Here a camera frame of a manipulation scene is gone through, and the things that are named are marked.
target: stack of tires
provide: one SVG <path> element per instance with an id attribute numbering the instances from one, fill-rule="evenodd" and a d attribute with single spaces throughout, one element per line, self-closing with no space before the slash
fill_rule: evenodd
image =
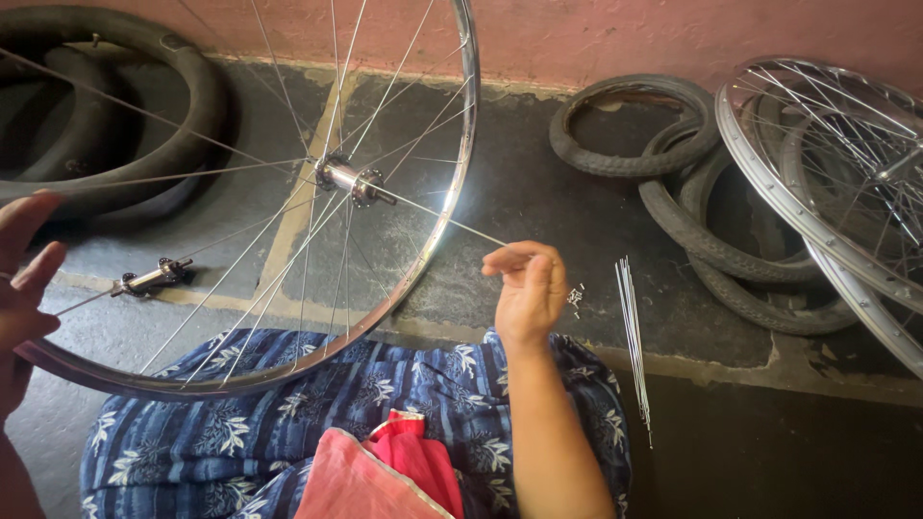
<path id="1" fill-rule="evenodd" d="M 572 117 L 593 99 L 637 93 L 678 101 L 694 116 L 657 134 L 641 157 L 588 151 L 572 137 Z M 654 220 L 686 249 L 689 263 L 705 287 L 742 318 L 796 335 L 835 332 L 857 321 L 839 297 L 827 298 L 815 308 L 792 308 L 777 302 L 783 298 L 773 296 L 773 292 L 788 294 L 803 286 L 825 283 L 806 250 L 788 259 L 769 261 L 726 243 L 706 226 L 715 180 L 735 164 L 718 132 L 713 97 L 702 87 L 653 74 L 600 81 L 561 106 L 548 136 L 558 157 L 586 173 L 637 179 L 641 199 Z M 675 174 L 676 180 L 670 183 L 672 193 L 663 181 L 664 175 L 670 174 Z"/>
<path id="2" fill-rule="evenodd" d="M 133 112 L 126 107 L 131 103 L 124 99 L 125 89 L 100 53 L 71 45 L 82 42 L 132 49 L 178 72 L 190 99 L 181 129 L 151 153 L 130 163 L 120 161 L 118 139 L 133 129 L 127 125 L 143 120 L 128 117 Z M 0 84 L 50 76 L 75 88 L 75 106 L 60 137 L 41 159 L 0 181 L 0 200 L 50 189 L 66 196 L 54 215 L 58 220 L 120 210 L 180 182 L 148 180 L 195 172 L 214 147 L 203 137 L 221 135 L 227 92 L 218 72 L 193 45 L 155 23 L 98 7 L 9 9 L 0 11 L 0 49 L 5 51 Z"/>

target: blue patterned clothing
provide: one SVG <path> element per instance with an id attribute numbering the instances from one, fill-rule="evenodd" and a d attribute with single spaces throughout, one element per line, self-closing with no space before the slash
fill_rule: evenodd
<path id="1" fill-rule="evenodd" d="M 225 332 L 159 376 L 223 377 L 250 330 Z M 235 369 L 263 369 L 323 347 L 322 333 L 261 329 Z M 550 346 L 618 516 L 627 508 L 629 445 L 615 375 L 570 338 Z M 291 518 L 329 427 L 365 438 L 391 408 L 426 415 L 461 487 L 465 517 L 516 517 L 507 362 L 499 336 L 450 350 L 362 341 L 267 392 L 195 403 L 110 397 L 80 466 L 85 518 Z"/>

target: gray floor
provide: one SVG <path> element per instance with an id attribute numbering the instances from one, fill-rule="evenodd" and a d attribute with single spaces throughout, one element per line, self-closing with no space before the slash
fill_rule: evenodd
<path id="1" fill-rule="evenodd" d="M 150 67 L 125 65 L 122 72 L 129 82 L 148 78 L 145 95 L 156 100 L 156 92 L 175 89 L 169 82 L 175 78 L 155 74 L 159 79 L 151 80 L 146 76 Z M 269 159 L 298 156 L 302 144 L 293 135 L 287 110 L 244 70 L 227 64 L 223 70 L 237 93 L 239 132 L 231 136 L 234 145 Z M 258 72 L 272 79 L 271 70 L 259 67 Z M 323 71 L 304 74 L 286 68 L 285 74 L 299 113 L 313 127 L 329 102 L 330 80 Z M 156 88 L 161 80 L 173 86 Z M 360 78 L 347 101 L 345 128 L 365 118 L 386 84 L 379 77 Z M 633 515 L 917 516 L 914 483 L 923 476 L 918 462 L 923 459 L 920 384 L 858 326 L 804 340 L 769 333 L 722 307 L 695 278 L 682 249 L 648 216 L 632 183 L 586 175 L 557 158 L 547 145 L 547 123 L 560 100 L 547 92 L 527 90 L 485 86 L 474 156 L 456 218 L 501 240 L 528 238 L 555 245 L 568 265 L 571 282 L 586 286 L 581 318 L 566 313 L 558 330 L 593 348 L 617 369 L 626 388 L 623 396 L 630 410 L 635 468 L 629 500 Z M 422 84 L 407 94 L 414 100 L 413 109 L 394 107 L 382 113 L 369 132 L 367 139 L 381 150 L 419 135 L 433 110 L 447 100 L 445 90 Z M 59 116 L 65 116 L 66 110 L 62 113 Z M 650 137 L 678 117 L 668 107 L 625 104 L 614 112 L 584 114 L 577 132 L 581 141 L 602 151 L 639 154 Z M 446 156 L 454 152 L 448 137 L 437 133 L 429 137 L 414 155 L 451 158 Z M 155 137 L 146 139 L 149 145 L 156 143 Z M 374 156 L 379 150 L 374 146 L 363 152 Z M 236 161 L 221 155 L 215 159 L 229 166 L 239 165 Z M 388 165 L 380 167 L 387 172 Z M 410 171 L 423 167 L 420 162 L 402 165 Z M 45 307 L 65 308 L 100 290 L 106 279 L 128 270 L 148 270 L 160 255 L 179 256 L 196 244 L 258 221 L 292 190 L 286 175 L 254 178 L 222 175 L 185 191 L 177 189 L 141 210 L 47 229 L 43 238 L 64 238 L 73 248 L 64 268 L 67 275 L 49 290 Z M 391 185 L 402 193 L 424 192 L 428 184 L 413 180 L 418 178 L 395 176 Z M 725 183 L 726 192 L 746 187 L 734 184 L 733 178 Z M 746 232 L 740 228 L 715 232 L 737 236 L 741 247 L 757 247 L 760 237 L 750 235 L 748 200 L 736 197 L 720 208 L 739 213 Z M 401 262 L 413 254 L 414 240 L 420 233 L 426 235 L 426 230 L 413 227 L 417 220 L 404 218 L 399 211 L 405 208 L 393 213 L 386 209 L 373 208 L 364 220 L 357 219 L 355 229 L 374 243 L 375 222 L 382 230 L 406 226 L 402 232 L 409 239 L 399 245 L 393 240 L 389 253 Z M 185 330 L 183 341 L 172 344 L 162 362 L 183 353 L 177 344 L 201 341 L 213 335 L 215 327 L 230 326 L 243 314 L 240 302 L 265 289 L 267 272 L 277 268 L 279 260 L 284 264 L 293 251 L 290 244 L 304 238 L 303 231 L 287 235 L 285 225 L 271 226 L 255 243 L 253 253 L 219 293 L 224 303 L 203 310 L 201 322 L 211 326 Z M 342 223 L 335 223 L 325 232 L 341 229 Z M 290 241 L 275 247 L 283 239 Z M 199 275 L 183 291 L 201 291 L 213 284 L 241 250 L 241 243 L 247 241 L 229 242 L 197 257 Z M 499 280 L 478 273 L 481 257 L 492 248 L 483 238 L 449 229 L 420 284 L 378 333 L 413 347 L 477 340 L 491 325 L 500 288 Z M 368 284 L 375 274 L 396 275 L 388 255 L 378 249 L 366 252 L 368 264 L 356 259 L 355 275 L 365 276 Z M 339 258 L 340 251 L 318 245 L 314 254 Z M 629 373 L 618 370 L 627 362 L 612 271 L 617 258 L 626 254 L 632 258 L 644 347 L 649 353 L 645 362 L 652 373 L 647 382 L 652 451 L 645 445 Z M 332 263 L 312 261 L 309 279 L 328 280 L 336 273 Z M 296 301 L 302 288 L 292 280 L 300 281 L 299 262 L 293 273 L 281 293 Z M 374 290 L 355 290 L 354 308 L 367 308 L 380 299 Z M 188 312 L 189 303 L 197 300 L 181 292 L 164 291 L 160 300 L 118 298 L 66 320 L 54 338 L 90 358 L 137 369 L 146 357 L 136 345 L 174 327 Z M 306 298 L 320 306 L 329 306 L 335 294 L 329 283 L 306 288 Z M 321 318 L 309 321 L 308 326 L 319 329 L 326 323 Z M 271 312 L 260 325 L 290 327 L 296 320 L 284 312 Z M 7 432 L 51 517 L 79 514 L 79 457 L 104 398 L 36 371 L 26 402 L 7 422 Z"/>

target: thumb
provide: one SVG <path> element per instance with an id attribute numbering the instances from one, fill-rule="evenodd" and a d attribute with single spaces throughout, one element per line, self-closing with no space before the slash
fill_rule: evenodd
<path id="1" fill-rule="evenodd" d="M 551 285 L 551 259 L 542 254 L 536 254 L 529 260 L 525 269 L 525 293 L 530 298 L 548 298 L 548 287 Z"/>

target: silver rim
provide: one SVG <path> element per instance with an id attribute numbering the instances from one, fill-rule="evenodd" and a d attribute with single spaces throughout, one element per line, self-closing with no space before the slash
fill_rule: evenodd
<path id="1" fill-rule="evenodd" d="M 793 188 L 793 192 L 798 195 L 799 199 L 813 208 L 816 203 L 811 191 L 805 187 L 807 181 L 801 150 L 807 128 L 808 124 L 805 121 L 795 125 L 788 132 L 781 149 L 779 171 L 782 180 Z M 856 276 L 819 251 L 807 238 L 805 246 L 821 267 L 824 275 L 863 324 L 898 360 L 923 379 L 923 346 L 905 329 L 905 325 L 916 316 L 916 313 L 911 311 L 909 318 L 903 323 L 900 322 L 881 303 L 875 292 L 860 282 Z"/>
<path id="2" fill-rule="evenodd" d="M 181 5 L 183 5 L 184 8 L 189 10 L 188 7 L 182 2 L 182 0 L 177 0 L 177 1 Z M 426 17 L 430 12 L 430 8 L 433 5 L 434 5 L 433 0 L 430 0 L 428 2 L 428 6 L 426 7 L 426 13 L 424 14 L 423 20 L 420 21 L 419 27 L 417 27 L 415 23 L 413 24 L 414 28 L 417 31 L 417 34 L 419 34 L 420 32 L 419 28 L 423 27 L 423 24 L 426 21 Z M 301 254 L 301 252 L 302 251 L 305 252 L 304 261 L 305 261 L 305 265 L 307 265 L 309 245 L 310 245 L 311 240 L 314 239 L 314 237 L 318 235 L 318 233 L 324 229 L 324 225 L 330 220 L 330 216 L 332 216 L 338 208 L 343 207 L 344 202 L 349 198 L 352 198 L 353 202 L 356 202 L 354 205 L 358 207 L 360 205 L 359 202 L 361 200 L 357 200 L 357 198 L 361 199 L 364 195 L 368 195 L 371 198 L 378 196 L 378 197 L 381 197 L 382 199 L 386 198 L 386 196 L 394 197 L 395 199 L 399 201 L 401 205 L 406 205 L 407 207 L 414 207 L 416 210 L 423 211 L 421 212 L 421 214 L 425 212 L 425 213 L 431 213 L 433 215 L 436 215 L 436 218 L 435 218 L 436 223 L 433 227 L 433 230 L 428 235 L 425 243 L 420 247 L 418 247 L 414 243 L 414 241 L 408 236 L 408 239 L 410 240 L 411 245 L 413 245 L 414 247 L 415 257 L 410 261 L 409 265 L 406 267 L 402 267 L 400 264 L 398 264 L 397 259 L 395 259 L 395 264 L 397 265 L 398 271 L 400 272 L 399 274 L 400 277 L 399 277 L 399 281 L 397 281 L 390 290 L 387 290 L 385 288 L 385 285 L 378 279 L 378 275 L 375 273 L 375 269 L 372 267 L 371 263 L 368 263 L 366 254 L 362 252 L 361 248 L 358 248 L 358 251 L 362 255 L 362 259 L 366 262 L 366 264 L 368 264 L 368 267 L 372 271 L 372 273 L 375 274 L 376 282 L 378 286 L 380 286 L 381 292 L 383 293 L 384 298 L 381 300 L 380 303 L 378 303 L 377 306 L 375 306 L 370 311 L 368 311 L 368 313 L 365 314 L 363 318 L 361 318 L 358 321 L 354 321 L 353 319 L 349 317 L 349 312 L 350 312 L 349 296 L 348 296 L 349 278 L 350 278 L 350 274 L 349 274 L 350 252 L 349 250 L 350 250 L 351 243 L 353 243 L 356 247 L 358 247 L 358 244 L 356 243 L 356 240 L 353 238 L 353 236 L 350 235 L 350 224 L 353 221 L 352 217 L 353 217 L 354 212 L 358 212 L 360 210 L 354 210 L 353 204 L 349 204 L 349 203 L 345 204 L 345 208 L 343 209 L 345 213 L 345 217 L 343 218 L 343 220 L 345 221 L 346 237 L 343 239 L 342 261 L 340 262 L 340 274 L 339 276 L 337 276 L 340 279 L 337 280 L 336 292 L 333 297 L 333 309 L 331 311 L 331 316 L 330 316 L 330 326 L 327 328 L 326 332 L 332 331 L 334 317 L 336 316 L 337 311 L 338 311 L 337 302 L 339 301 L 339 295 L 341 294 L 341 280 L 342 280 L 343 265 L 347 265 L 347 269 L 346 269 L 347 274 L 345 277 L 345 285 L 346 285 L 345 291 L 347 294 L 345 311 L 346 311 L 346 316 L 347 316 L 346 322 L 348 323 L 348 327 L 345 333 L 337 336 L 336 338 L 332 340 L 329 339 L 329 341 L 323 347 L 318 348 L 317 350 L 311 353 L 308 353 L 306 355 L 300 356 L 296 360 L 288 364 L 280 365 L 280 366 L 273 367 L 273 368 L 266 368 L 266 369 L 262 369 L 256 372 L 232 376 L 234 374 L 234 367 L 236 367 L 237 361 L 240 360 L 241 355 L 244 353 L 244 349 L 246 349 L 246 344 L 245 344 L 241 348 L 240 354 L 238 354 L 237 358 L 234 360 L 234 364 L 232 366 L 231 371 L 228 373 L 227 377 L 224 377 L 224 378 L 220 378 L 216 380 L 192 380 L 193 377 L 196 376 L 196 373 L 198 373 L 198 369 L 196 370 L 196 373 L 194 373 L 191 377 L 189 377 L 188 380 L 169 380 L 169 379 L 144 375 L 143 372 L 145 371 L 145 369 L 148 366 L 151 366 L 152 363 L 155 362 L 155 359 L 163 351 L 163 348 L 166 347 L 166 345 L 170 343 L 171 340 L 173 340 L 173 338 L 180 332 L 180 330 L 183 329 L 183 327 L 193 317 L 193 315 L 195 315 L 196 311 L 198 311 L 198 309 L 202 307 L 202 305 L 205 303 L 205 299 L 203 299 L 202 302 L 199 303 L 199 305 L 196 307 L 196 310 L 194 310 L 193 313 L 190 314 L 189 318 L 186 318 L 183 324 L 180 325 L 179 329 L 177 329 L 176 332 L 174 332 L 174 334 L 170 337 L 170 339 L 167 340 L 167 343 L 164 344 L 163 347 L 161 347 L 161 349 L 157 352 L 157 354 L 154 355 L 154 358 L 152 358 L 148 362 L 147 366 L 145 366 L 141 370 L 140 373 L 131 373 L 131 372 L 115 369 L 115 368 L 110 368 L 108 366 L 105 366 L 104 364 L 94 362 L 92 360 L 84 358 L 83 356 L 76 355 L 75 353 L 69 351 L 67 348 L 61 347 L 45 339 L 30 342 L 30 343 L 25 343 L 22 346 L 20 346 L 17 350 L 17 352 L 21 356 L 27 358 L 30 362 L 32 362 L 36 366 L 39 366 L 40 368 L 50 371 L 53 374 L 58 375 L 62 378 L 72 380 L 80 385 L 87 386 L 87 387 L 90 387 L 96 390 L 100 390 L 104 392 L 111 392 L 111 393 L 116 393 L 116 394 L 122 394 L 126 396 L 150 398 L 150 399 L 157 399 L 157 400 L 201 400 L 203 398 L 221 398 L 221 397 L 227 397 L 227 396 L 232 396 L 232 395 L 239 395 L 239 394 L 244 394 L 244 393 L 249 393 L 249 392 L 265 390 L 271 386 L 283 383 L 287 380 L 296 378 L 304 374 L 306 370 L 324 361 L 326 358 L 336 354 L 337 352 L 341 351 L 346 346 L 353 344 L 354 342 L 358 340 L 363 339 L 369 332 L 374 330 L 379 325 L 379 323 L 383 321 L 391 313 L 391 311 L 409 294 L 410 290 L 414 287 L 414 284 L 418 281 L 420 274 L 426 268 L 429 261 L 433 258 L 433 255 L 436 251 L 438 243 L 441 240 L 442 236 L 444 235 L 444 232 L 446 230 L 446 227 L 448 226 L 448 223 L 453 223 L 450 220 L 450 216 L 452 215 L 452 212 L 454 211 L 455 206 L 458 202 L 459 193 L 462 188 L 462 182 L 464 180 L 465 173 L 467 171 L 468 163 L 471 159 L 471 151 L 472 151 L 472 146 L 473 146 L 475 114 L 477 110 L 477 104 L 479 101 L 479 92 L 480 92 L 480 71 L 479 71 L 479 62 L 478 62 L 477 42 L 476 42 L 475 33 L 474 33 L 473 15 L 472 15 L 468 0 L 452 0 L 451 2 L 451 8 L 454 12 L 454 17 L 456 20 L 458 33 L 460 37 L 459 46 L 455 48 L 451 54 L 447 55 L 440 62 L 438 62 L 435 66 L 433 66 L 432 68 L 429 68 L 423 74 L 411 75 L 411 77 L 415 79 L 412 82 L 410 82 L 409 85 L 406 85 L 405 87 L 403 87 L 402 90 L 398 91 L 397 94 L 391 94 L 391 96 L 389 96 L 389 92 L 391 91 L 391 86 L 394 86 L 395 79 L 399 76 L 399 73 L 401 72 L 401 66 L 403 66 L 403 61 L 401 61 L 401 65 L 398 66 L 397 70 L 394 72 L 393 79 L 391 80 L 391 83 L 388 86 L 388 89 L 385 91 L 385 94 L 381 97 L 381 101 L 378 104 L 378 108 L 376 108 L 375 112 L 370 117 L 368 117 L 363 123 L 360 123 L 358 128 L 355 129 L 352 134 L 348 134 L 347 136 L 344 137 L 341 133 L 341 136 L 339 139 L 340 145 L 337 148 L 342 148 L 344 151 L 346 151 L 347 149 L 343 147 L 343 145 L 350 142 L 350 138 L 355 136 L 354 144 L 352 145 L 352 151 L 349 152 L 348 154 L 342 153 L 340 155 L 337 155 L 335 153 L 336 149 L 330 146 L 330 135 L 331 135 L 332 129 L 335 126 L 333 124 L 332 119 L 333 117 L 342 118 L 342 107 L 340 106 L 340 90 L 342 88 L 343 82 L 346 79 L 347 72 L 348 72 L 348 65 L 350 63 L 351 55 L 353 54 L 353 43 L 355 41 L 355 34 L 358 33 L 359 27 L 361 25 L 360 22 L 363 19 L 362 13 L 366 7 L 366 3 L 363 2 L 362 8 L 359 11 L 358 19 L 355 21 L 355 30 L 353 32 L 353 40 L 350 43 L 350 47 L 347 52 L 346 58 L 343 63 L 341 63 L 341 58 L 339 56 L 336 58 L 337 80 L 334 81 L 334 85 L 332 87 L 332 88 L 337 89 L 336 103 L 334 105 L 335 107 L 334 107 L 333 117 L 330 120 L 330 125 L 327 128 L 318 127 L 317 131 L 315 132 L 316 135 L 323 135 L 324 133 L 326 133 L 326 138 L 327 138 L 326 142 L 324 143 L 323 152 L 318 157 L 311 157 L 310 151 L 308 150 L 308 145 L 305 142 L 304 137 L 303 137 L 303 132 L 306 129 L 304 127 L 304 120 L 301 119 L 300 115 L 298 115 L 295 112 L 294 108 L 292 108 L 292 102 L 291 102 L 291 99 L 289 98 L 289 93 L 285 89 L 285 83 L 282 80 L 282 74 L 279 72 L 279 66 L 276 62 L 277 60 L 275 57 L 275 53 L 272 52 L 270 40 L 266 36 L 266 31 L 263 28 L 262 20 L 259 18 L 259 12 L 257 10 L 256 3 L 253 4 L 253 7 L 255 11 L 257 12 L 257 22 L 259 23 L 260 29 L 263 32 L 264 39 L 266 40 L 266 44 L 268 46 L 268 50 L 270 51 L 270 54 L 272 56 L 272 64 L 275 67 L 276 74 L 282 86 L 282 96 L 276 93 L 272 87 L 269 87 L 269 85 L 267 85 L 267 87 L 273 90 L 273 93 L 275 93 L 276 97 L 279 98 L 279 101 L 287 104 L 288 108 L 291 110 L 293 120 L 294 120 L 294 126 L 299 131 L 299 135 L 302 138 L 302 142 L 305 144 L 305 151 L 307 153 L 307 158 L 298 159 L 294 161 L 278 161 L 275 163 L 267 163 L 267 162 L 261 161 L 260 159 L 256 159 L 255 157 L 252 157 L 251 155 L 247 155 L 240 151 L 237 151 L 237 152 L 240 152 L 244 154 L 245 156 L 247 156 L 248 158 L 254 161 L 257 161 L 259 163 L 258 165 L 270 166 L 270 167 L 274 167 L 277 169 L 280 168 L 280 166 L 287 165 L 290 163 L 313 164 L 314 169 L 311 173 L 314 175 L 314 179 L 312 181 L 312 180 L 306 179 L 303 175 L 298 176 L 296 179 L 296 182 L 299 182 L 299 187 L 294 190 L 292 196 L 289 197 L 285 201 L 285 203 L 283 203 L 282 206 L 271 217 L 264 219 L 260 222 L 256 222 L 250 225 L 249 227 L 247 227 L 246 229 L 242 231 L 238 231 L 237 233 L 234 233 L 234 234 L 236 235 L 249 228 L 262 227 L 262 231 L 260 232 L 260 235 L 262 235 L 263 232 L 269 229 L 270 225 L 272 225 L 272 223 L 275 222 L 280 217 L 280 215 L 284 214 L 285 212 L 294 210 L 296 207 L 298 207 L 296 205 L 290 205 L 290 202 L 293 200 L 298 190 L 300 190 L 301 187 L 304 187 L 305 185 L 313 184 L 315 187 L 317 187 L 318 185 L 327 183 L 328 187 L 332 189 L 332 195 L 330 196 L 330 200 L 327 202 L 327 207 L 324 207 L 317 217 L 314 215 L 314 205 L 315 204 L 314 203 L 311 204 L 311 221 L 308 224 L 309 228 L 308 228 L 307 238 L 305 239 L 304 243 L 302 243 L 300 248 L 297 249 L 296 253 L 292 255 L 291 260 L 285 266 L 283 271 L 279 273 L 279 276 L 277 276 L 276 279 L 273 280 L 273 283 L 270 283 L 269 287 L 267 287 L 264 291 L 262 291 L 262 295 L 260 296 L 260 298 L 258 298 L 257 301 L 254 303 L 254 305 L 250 308 L 250 310 L 248 310 L 248 312 L 244 314 L 244 317 L 241 318 L 235 324 L 235 328 L 239 326 L 241 324 L 241 321 L 243 321 L 244 318 L 246 318 L 247 316 L 256 315 L 254 308 L 260 303 L 261 300 L 263 300 L 263 296 L 266 296 L 267 294 L 269 294 L 269 300 L 268 300 L 269 302 L 265 303 L 264 308 L 262 310 L 263 313 L 259 314 L 259 318 L 257 319 L 257 324 L 255 324 L 253 328 L 255 329 L 259 325 L 259 322 L 262 319 L 263 315 L 265 314 L 266 308 L 269 306 L 271 299 L 276 296 L 276 293 L 282 287 L 282 283 L 284 282 L 285 275 L 287 275 L 287 273 L 293 267 L 294 263 L 297 260 L 299 260 L 299 255 Z M 335 10 L 333 10 L 332 2 L 331 2 L 331 12 L 335 13 Z M 203 24 L 205 23 L 204 20 L 202 20 L 200 17 L 196 16 L 196 18 L 201 23 Z M 333 23 L 334 23 L 334 28 L 335 28 L 336 27 L 335 19 L 333 20 Z M 337 52 L 336 51 L 336 48 L 337 48 L 336 30 L 334 31 L 333 38 L 334 38 L 334 49 L 335 49 L 335 52 Z M 404 55 L 404 59 L 406 59 L 407 55 L 410 53 L 411 49 L 413 48 L 415 40 L 416 40 L 416 35 L 414 35 L 414 39 L 411 41 L 411 45 L 407 49 L 407 53 Z M 411 157 L 411 152 L 414 150 L 414 148 L 416 148 L 416 144 L 419 143 L 419 141 L 425 135 L 427 135 L 428 133 L 432 131 L 435 131 L 438 127 L 445 125 L 450 120 L 459 118 L 461 120 L 461 144 L 460 144 L 460 148 L 459 148 L 459 152 L 458 152 L 458 156 L 456 160 L 450 161 L 450 160 L 432 159 L 432 160 L 439 160 L 440 162 L 443 162 L 443 163 L 455 163 L 455 167 L 452 173 L 451 180 L 448 182 L 448 188 L 445 191 L 437 192 L 437 194 L 441 195 L 442 193 L 444 193 L 444 195 L 442 195 L 441 198 L 437 197 L 438 203 L 435 204 L 436 209 L 432 210 L 430 208 L 425 207 L 422 204 L 416 203 L 410 199 L 405 198 L 406 196 L 409 196 L 409 195 L 405 195 L 405 197 L 402 197 L 398 193 L 388 191 L 387 190 L 388 184 L 384 184 L 384 186 L 382 186 L 381 183 L 377 181 L 376 179 L 374 179 L 373 177 L 361 176 L 361 174 L 363 174 L 366 171 L 366 167 L 362 167 L 362 168 L 353 167 L 347 161 L 353 157 L 353 153 L 355 153 L 356 148 L 358 148 L 359 144 L 366 138 L 366 132 L 372 126 L 371 122 L 374 121 L 375 117 L 382 110 L 382 108 L 386 107 L 397 96 L 401 95 L 401 93 L 403 93 L 408 88 L 413 86 L 414 83 L 416 83 L 420 78 L 426 76 L 427 74 L 430 74 L 434 69 L 437 68 L 437 66 L 446 62 L 448 59 L 452 58 L 456 54 L 458 55 L 456 59 L 460 59 L 461 61 L 461 73 L 462 73 L 461 86 L 459 86 L 458 90 L 454 92 L 454 95 L 452 96 L 449 103 L 445 105 L 445 107 L 442 109 L 442 111 L 439 113 L 436 119 L 432 121 L 432 123 L 429 125 L 429 127 L 426 128 L 426 131 L 424 131 L 424 133 L 420 135 L 420 137 L 416 138 L 415 140 L 412 140 L 411 142 L 406 143 L 405 145 L 399 147 L 397 150 L 393 150 L 384 155 L 384 156 L 387 156 L 387 155 L 399 153 L 400 155 L 396 155 L 396 156 L 402 156 L 402 157 L 401 157 L 401 160 L 398 162 L 397 166 L 395 166 L 394 169 L 391 170 L 389 174 L 380 176 L 381 178 L 384 179 L 385 182 L 387 182 L 387 180 L 390 178 L 390 175 L 392 175 L 397 170 L 397 168 L 402 163 L 404 163 L 404 160 L 407 159 L 408 157 Z M 17 57 L 17 59 L 19 61 L 25 62 L 25 60 L 22 58 Z M 80 85 L 77 83 L 75 83 L 75 85 L 77 87 L 84 88 L 83 85 Z M 458 112 L 447 112 L 447 109 L 449 108 L 450 103 L 452 103 L 452 100 L 455 100 L 456 98 L 461 100 L 462 109 Z M 381 158 L 384 158 L 384 156 L 377 157 L 374 161 L 372 161 L 372 163 L 376 162 L 377 160 Z M 424 157 L 412 157 L 412 158 L 422 159 Z M 256 166 L 230 168 L 230 169 L 221 170 L 221 171 L 227 172 L 231 170 L 234 170 L 234 171 L 243 170 L 243 169 L 246 169 L 247 167 L 256 167 Z M 283 172 L 286 173 L 287 175 L 292 175 L 288 171 L 283 170 Z M 210 173 L 217 173 L 217 172 L 203 172 L 203 173 L 196 173 L 196 174 L 191 174 L 191 175 L 181 175 L 181 176 L 207 175 Z M 341 178 L 337 177 L 337 175 L 343 175 L 343 174 L 352 175 L 353 177 L 347 178 L 347 180 L 351 180 L 351 182 L 344 181 Z M 347 189 L 346 194 L 340 197 L 337 197 L 337 193 L 339 193 L 340 191 L 344 189 Z M 298 205 L 299 206 L 304 205 L 305 203 L 307 202 L 301 202 Z M 244 251 L 244 254 L 246 254 L 247 251 L 251 247 L 253 247 L 256 241 L 257 240 L 255 239 L 250 244 L 250 247 L 248 247 Z M 206 247 L 211 247 L 212 245 L 215 245 L 215 244 L 214 243 L 209 244 Z M 231 269 L 234 268 L 234 266 L 237 264 L 237 262 L 240 261 L 240 259 L 244 256 L 244 254 L 241 254 L 240 258 L 238 258 L 237 261 L 234 262 Z M 188 256 L 191 256 L 191 255 L 187 255 L 186 257 L 181 258 L 181 260 L 185 260 Z M 299 320 L 299 334 L 302 331 L 301 326 L 304 320 L 304 295 L 305 295 L 304 284 L 305 283 L 303 282 L 302 283 L 302 312 L 301 312 L 302 317 Z M 213 294 L 215 288 L 217 288 L 217 284 L 215 285 L 215 287 L 213 287 L 209 291 L 208 295 L 206 296 L 206 299 Z M 74 308 L 77 308 L 83 304 L 87 304 L 93 300 L 101 299 L 103 296 L 108 296 L 111 293 L 112 291 L 106 291 L 101 294 L 97 294 L 96 296 L 90 299 L 82 301 L 79 305 L 75 305 L 72 308 L 68 308 L 61 313 L 68 312 Z M 223 339 L 221 339 L 221 342 L 213 348 L 210 355 L 202 361 L 199 368 L 202 368 L 202 366 L 205 366 L 205 364 L 211 359 L 211 355 L 213 355 L 215 352 L 221 349 L 221 344 L 223 344 Z"/>
<path id="3" fill-rule="evenodd" d="M 809 120 L 820 127 L 822 131 L 812 128 L 813 136 L 837 137 L 838 140 L 831 139 L 831 148 L 839 153 L 836 147 L 843 146 L 848 151 L 843 159 L 857 163 L 853 170 L 863 173 L 867 180 L 861 187 L 842 178 L 832 181 L 840 182 L 837 187 L 852 189 L 848 193 L 856 192 L 856 199 L 878 197 L 884 207 L 873 211 L 865 206 L 862 211 L 879 221 L 885 215 L 881 236 L 895 234 L 896 228 L 902 244 L 918 240 L 918 209 L 923 208 L 916 204 L 917 178 L 906 176 L 908 169 L 917 167 L 913 162 L 918 161 L 920 154 L 919 102 L 905 92 L 835 66 L 772 57 L 758 58 L 739 67 L 735 78 L 718 91 L 716 111 L 728 149 L 750 183 L 778 214 L 819 251 L 864 283 L 914 311 L 923 310 L 923 287 L 908 277 L 919 264 L 919 247 L 907 247 L 903 257 L 897 259 L 888 257 L 879 247 L 863 247 L 856 241 L 857 233 L 850 234 L 849 229 L 840 226 L 847 220 L 845 216 L 841 214 L 843 218 L 837 223 L 829 221 L 829 214 L 799 200 L 802 186 L 792 186 L 781 178 L 775 156 L 778 148 L 773 148 L 771 142 L 767 146 L 757 130 L 774 131 L 779 136 L 774 144 L 781 145 L 781 139 L 794 124 L 780 125 L 756 113 L 754 100 L 763 96 L 783 103 L 782 113 L 795 121 Z M 824 119 L 823 110 L 840 117 L 836 127 Z M 838 134 L 840 124 L 858 129 L 855 133 Z M 878 147 L 874 152 L 867 148 L 872 145 Z M 862 152 L 865 156 L 858 161 L 856 157 Z M 896 182 L 894 177 L 882 176 L 901 159 L 905 159 L 905 166 L 909 165 L 903 170 L 904 178 Z M 847 207 L 846 215 L 859 214 L 859 209 Z"/>

